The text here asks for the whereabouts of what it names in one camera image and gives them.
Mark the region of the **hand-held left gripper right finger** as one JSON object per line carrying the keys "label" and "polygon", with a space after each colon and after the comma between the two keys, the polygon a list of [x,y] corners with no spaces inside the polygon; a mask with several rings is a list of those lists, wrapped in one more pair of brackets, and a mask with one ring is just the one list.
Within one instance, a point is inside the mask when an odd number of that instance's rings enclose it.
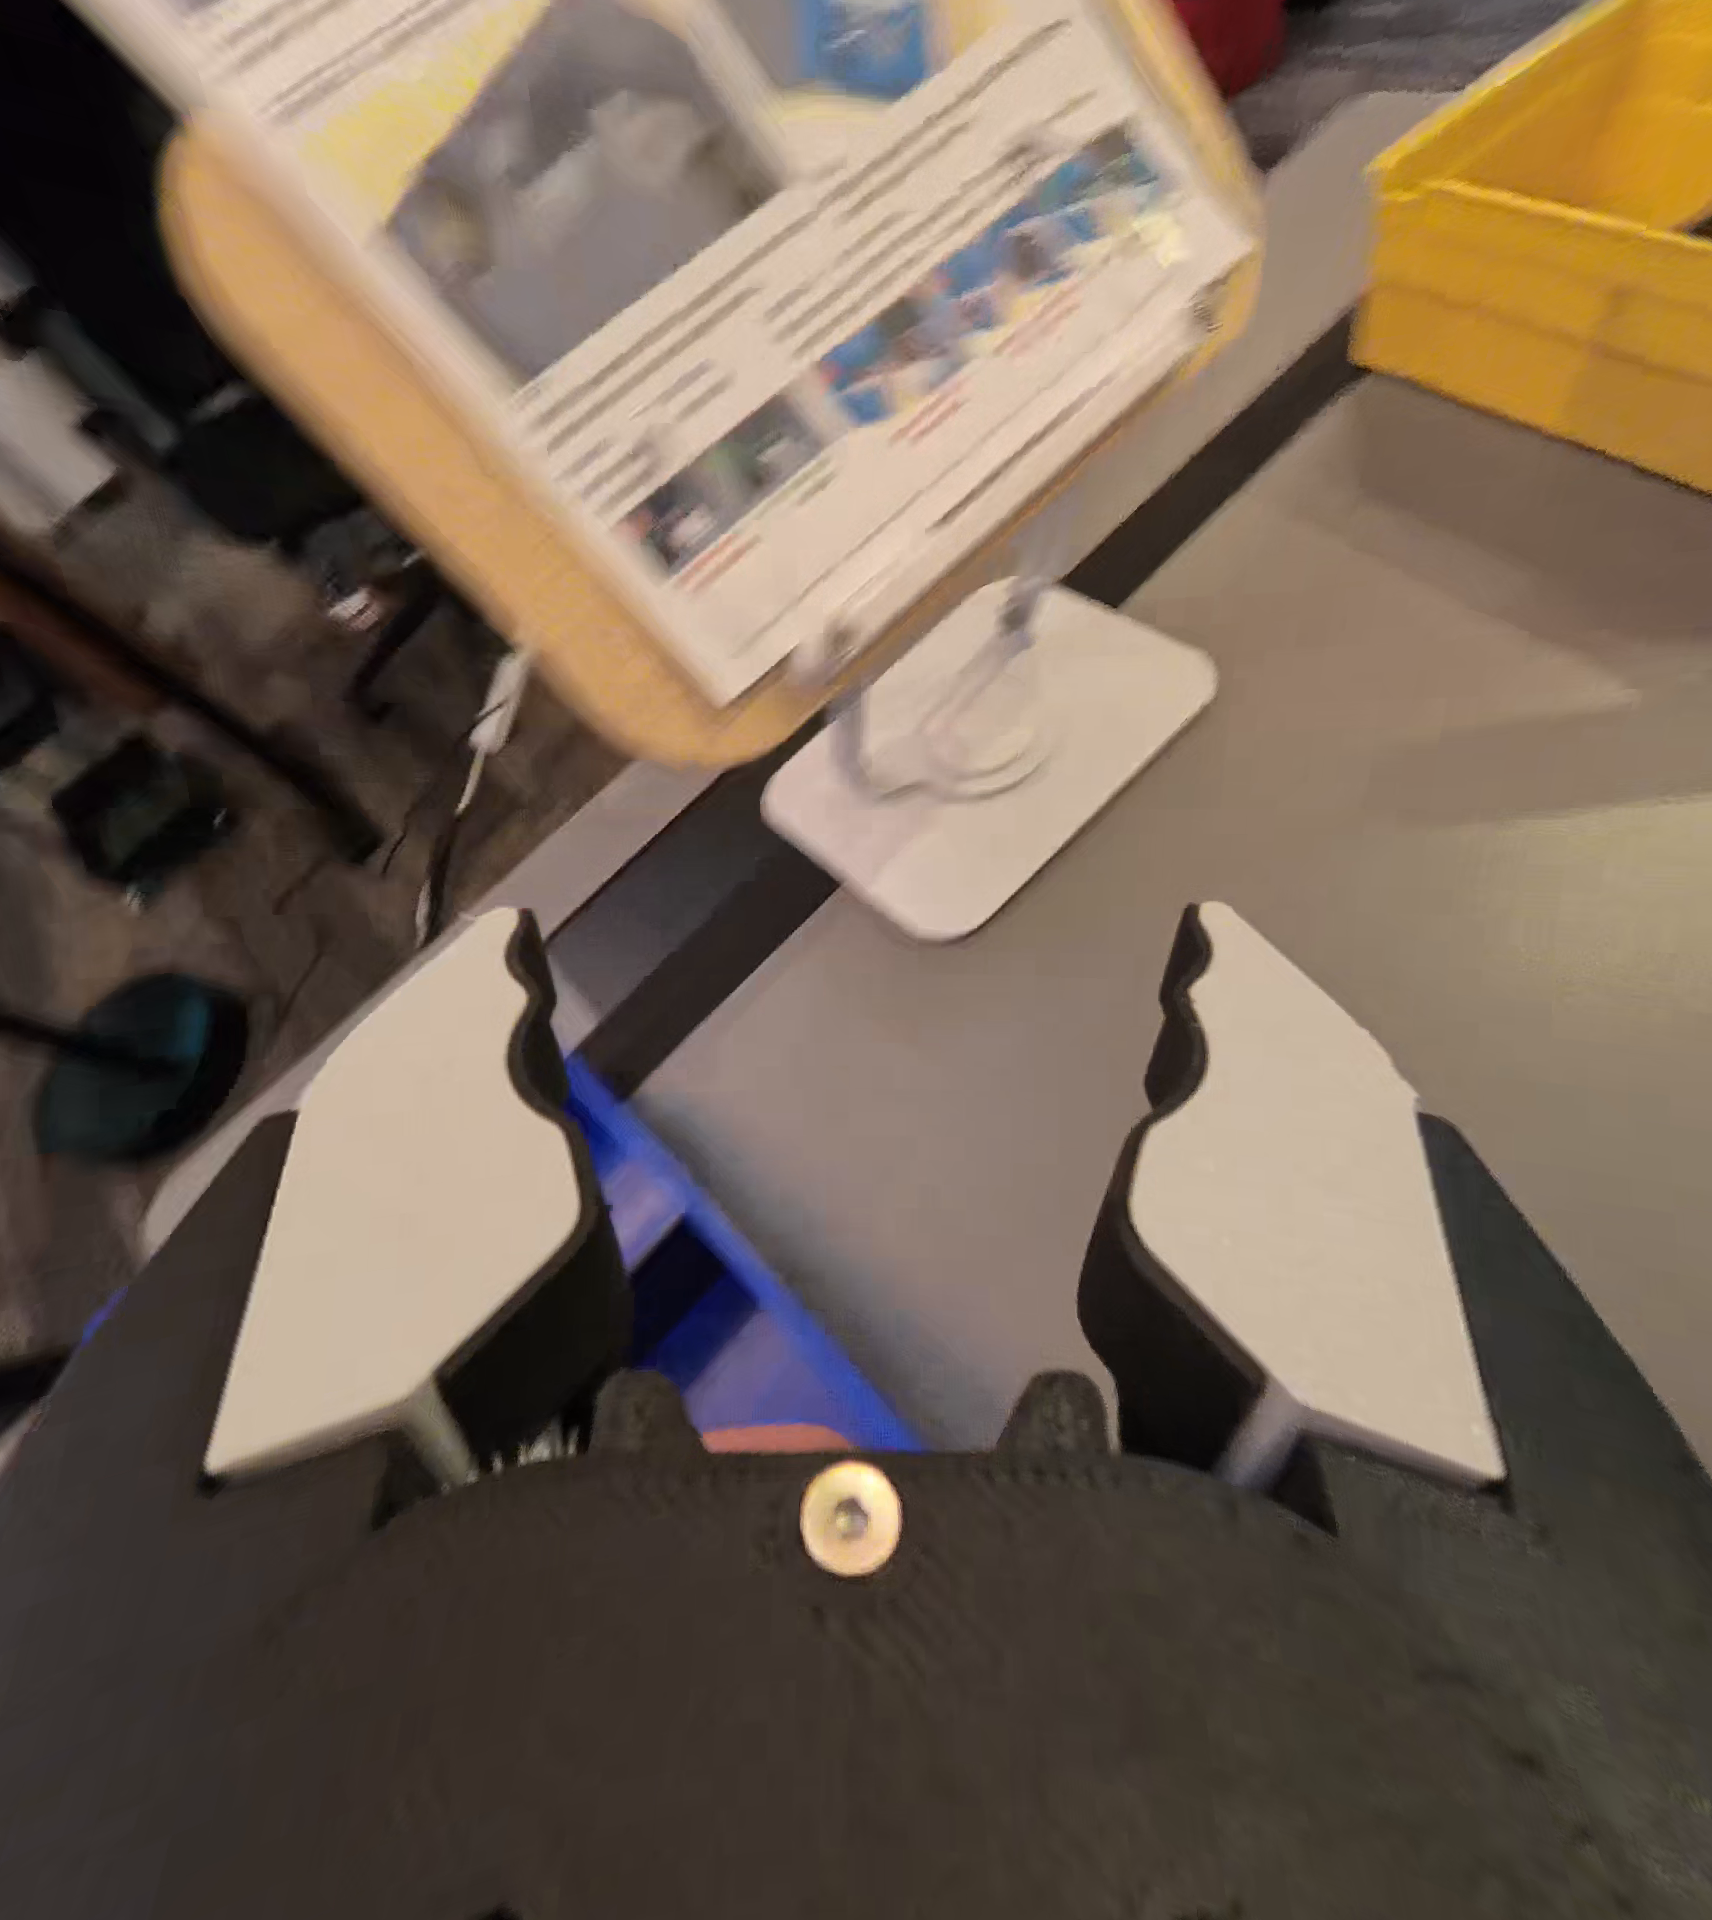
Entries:
{"label": "hand-held left gripper right finger", "polygon": [[1139,1089],[1079,1266],[1120,1452],[1248,1493],[1302,1443],[1503,1483],[1418,1092],[1388,1050],[1229,905],[1192,899]]}

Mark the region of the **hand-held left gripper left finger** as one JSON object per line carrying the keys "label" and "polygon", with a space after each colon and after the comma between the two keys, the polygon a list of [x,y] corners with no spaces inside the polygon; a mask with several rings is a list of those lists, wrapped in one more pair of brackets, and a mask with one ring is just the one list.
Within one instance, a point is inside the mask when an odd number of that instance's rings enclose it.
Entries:
{"label": "hand-held left gripper left finger", "polygon": [[205,1443],[214,1483],[385,1443],[457,1493],[585,1422],[631,1285],[526,907],[488,907],[313,1070]]}

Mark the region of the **blue plastic bin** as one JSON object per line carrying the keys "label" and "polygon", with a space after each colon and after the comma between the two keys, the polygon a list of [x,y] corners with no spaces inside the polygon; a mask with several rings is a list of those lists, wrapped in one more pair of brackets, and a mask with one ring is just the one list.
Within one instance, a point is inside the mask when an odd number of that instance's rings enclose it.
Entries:
{"label": "blue plastic bin", "polygon": [[919,1434],[640,1111],[580,1057],[565,1080],[629,1265],[629,1363],[676,1383],[706,1434],[817,1428],[856,1452],[919,1452]]}

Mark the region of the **yellow plastic bin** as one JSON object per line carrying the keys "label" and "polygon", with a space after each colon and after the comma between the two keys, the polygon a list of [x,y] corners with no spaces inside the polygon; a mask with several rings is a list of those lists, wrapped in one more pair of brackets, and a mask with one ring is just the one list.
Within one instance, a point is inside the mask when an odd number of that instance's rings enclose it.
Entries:
{"label": "yellow plastic bin", "polygon": [[1565,18],[1368,192],[1364,371],[1712,499],[1712,0]]}

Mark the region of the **red tote bag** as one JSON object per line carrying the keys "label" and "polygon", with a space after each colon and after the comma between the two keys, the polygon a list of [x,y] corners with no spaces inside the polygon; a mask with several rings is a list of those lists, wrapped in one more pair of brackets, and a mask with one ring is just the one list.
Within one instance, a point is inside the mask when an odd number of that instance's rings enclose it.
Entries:
{"label": "red tote bag", "polygon": [[1283,0],[1173,0],[1171,8],[1228,102],[1259,87],[1283,55]]}

